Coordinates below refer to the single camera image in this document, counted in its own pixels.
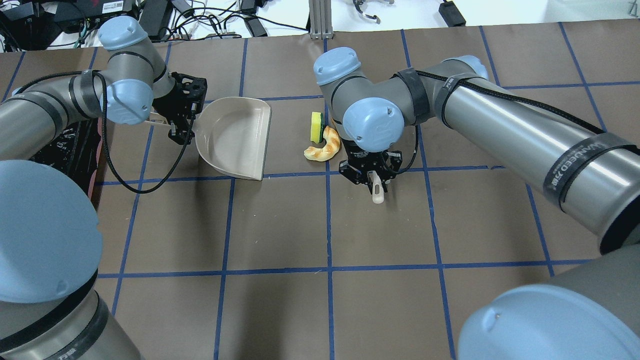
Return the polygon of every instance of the white label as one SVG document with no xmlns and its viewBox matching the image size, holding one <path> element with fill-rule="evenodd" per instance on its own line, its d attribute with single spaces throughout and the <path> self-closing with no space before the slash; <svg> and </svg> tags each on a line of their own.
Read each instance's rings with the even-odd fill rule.
<svg viewBox="0 0 640 360">
<path fill-rule="evenodd" d="M 104 3 L 102 5 L 102 13 L 121 12 L 124 7 L 124 1 L 114 1 L 112 3 Z"/>
</svg>

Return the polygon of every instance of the robotic arm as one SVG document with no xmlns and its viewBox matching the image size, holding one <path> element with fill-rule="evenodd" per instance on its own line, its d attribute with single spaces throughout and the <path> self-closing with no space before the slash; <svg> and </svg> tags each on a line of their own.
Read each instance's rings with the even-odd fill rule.
<svg viewBox="0 0 640 360">
<path fill-rule="evenodd" d="M 28 159 L 68 125 L 101 117 L 102 80 L 109 120 L 139 124 L 153 106 L 169 121 L 173 141 L 190 142 L 187 119 L 194 119 L 202 110 L 206 79 L 170 74 L 147 34 L 131 17 L 107 21 L 99 38 L 110 55 L 105 71 L 86 70 L 71 78 L 30 83 L 0 104 L 0 160 Z"/>
<path fill-rule="evenodd" d="M 341 47 L 321 55 L 314 72 L 347 152 L 340 173 L 366 184 L 374 201 L 402 172 L 402 154 L 388 148 L 403 128 L 438 117 L 598 235 L 600 252 L 609 253 L 476 311 L 462 329 L 459 359 L 640 357 L 635 145 L 490 83 L 473 56 L 373 84 L 354 50 Z"/>
</svg>

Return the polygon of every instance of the black power adapter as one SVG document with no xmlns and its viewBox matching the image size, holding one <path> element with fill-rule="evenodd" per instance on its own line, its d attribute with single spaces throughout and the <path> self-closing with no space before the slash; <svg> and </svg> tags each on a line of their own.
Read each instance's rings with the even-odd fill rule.
<svg viewBox="0 0 640 360">
<path fill-rule="evenodd" d="M 438 12 L 450 28 L 453 28 L 454 26 L 464 26 L 467 23 L 458 10 L 458 7 L 452 1 L 445 0 L 440 4 Z"/>
</svg>

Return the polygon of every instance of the blue cap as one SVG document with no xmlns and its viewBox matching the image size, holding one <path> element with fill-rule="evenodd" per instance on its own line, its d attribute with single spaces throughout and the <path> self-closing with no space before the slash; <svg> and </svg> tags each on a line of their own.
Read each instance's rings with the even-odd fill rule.
<svg viewBox="0 0 640 360">
<path fill-rule="evenodd" d="M 102 255 L 98 216 L 65 174 L 0 161 L 0 301 L 60 299 L 89 281 Z"/>
<path fill-rule="evenodd" d="M 118 80 L 107 86 L 107 118 L 117 124 L 139 124 L 149 118 L 153 101 L 154 91 L 144 81 Z"/>
<path fill-rule="evenodd" d="M 108 51 L 137 44 L 147 37 L 147 32 L 130 16 L 109 19 L 98 30 L 98 38 Z"/>
<path fill-rule="evenodd" d="M 640 359 L 640 338 L 593 300 L 547 284 L 521 286 L 469 317 L 458 359 Z"/>
<path fill-rule="evenodd" d="M 344 130 L 365 151 L 387 150 L 402 136 L 404 117 L 391 101 L 367 97 L 354 102 L 342 117 Z"/>
<path fill-rule="evenodd" d="M 463 55 L 463 56 L 459 56 L 457 58 L 448 58 L 446 60 L 443 60 L 442 62 L 445 62 L 447 60 L 458 60 L 458 61 L 462 61 L 463 63 L 469 65 L 469 67 L 471 69 L 473 69 L 473 71 L 482 76 L 483 78 L 489 80 L 489 72 L 486 70 L 486 67 L 484 65 L 482 65 L 482 62 L 480 61 L 479 58 L 476 58 L 473 55 Z"/>
<path fill-rule="evenodd" d="M 358 55 L 350 47 L 336 47 L 320 55 L 314 63 L 317 84 L 326 85 L 347 76 L 360 67 Z"/>
</svg>

